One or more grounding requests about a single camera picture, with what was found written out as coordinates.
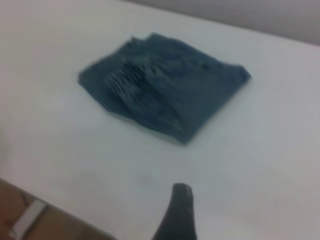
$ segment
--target folded clothing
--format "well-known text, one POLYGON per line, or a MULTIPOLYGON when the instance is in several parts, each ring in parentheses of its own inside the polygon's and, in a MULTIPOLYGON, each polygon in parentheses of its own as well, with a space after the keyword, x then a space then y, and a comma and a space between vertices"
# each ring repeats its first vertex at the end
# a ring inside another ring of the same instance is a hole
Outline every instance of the folded clothing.
POLYGON ((186 144, 250 78, 182 41, 132 38, 79 75, 108 111, 186 144))

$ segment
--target wall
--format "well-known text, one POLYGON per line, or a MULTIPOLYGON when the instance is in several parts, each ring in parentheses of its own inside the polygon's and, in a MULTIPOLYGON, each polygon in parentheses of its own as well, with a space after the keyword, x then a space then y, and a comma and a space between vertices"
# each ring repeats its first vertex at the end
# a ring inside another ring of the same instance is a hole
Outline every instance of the wall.
POLYGON ((131 0, 195 17, 320 44, 319 0, 131 0))

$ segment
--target dark pointed object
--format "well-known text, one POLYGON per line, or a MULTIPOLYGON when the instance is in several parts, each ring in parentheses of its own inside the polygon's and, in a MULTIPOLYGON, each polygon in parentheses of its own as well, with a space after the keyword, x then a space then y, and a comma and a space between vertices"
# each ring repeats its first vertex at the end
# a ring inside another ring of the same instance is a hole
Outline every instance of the dark pointed object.
POLYGON ((196 239, 192 189, 184 183, 176 183, 166 214, 152 240, 196 239))

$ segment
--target brown floor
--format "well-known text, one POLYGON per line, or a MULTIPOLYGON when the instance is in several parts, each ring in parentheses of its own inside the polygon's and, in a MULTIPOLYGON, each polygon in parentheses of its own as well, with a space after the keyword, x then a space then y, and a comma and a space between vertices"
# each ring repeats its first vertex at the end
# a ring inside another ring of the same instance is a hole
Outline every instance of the brown floor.
MULTIPOLYGON (((0 240, 13 240, 9 232, 33 197, 0 180, 0 240)), ((47 207, 25 240, 111 240, 83 222, 47 207)))

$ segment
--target denim fabric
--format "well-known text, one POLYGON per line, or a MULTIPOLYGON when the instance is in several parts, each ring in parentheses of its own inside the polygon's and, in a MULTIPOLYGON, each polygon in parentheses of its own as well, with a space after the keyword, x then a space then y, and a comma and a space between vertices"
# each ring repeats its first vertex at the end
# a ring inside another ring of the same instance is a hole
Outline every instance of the denim fabric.
POLYGON ((133 38, 79 75, 79 83, 108 111, 186 144, 250 78, 159 34, 133 38))

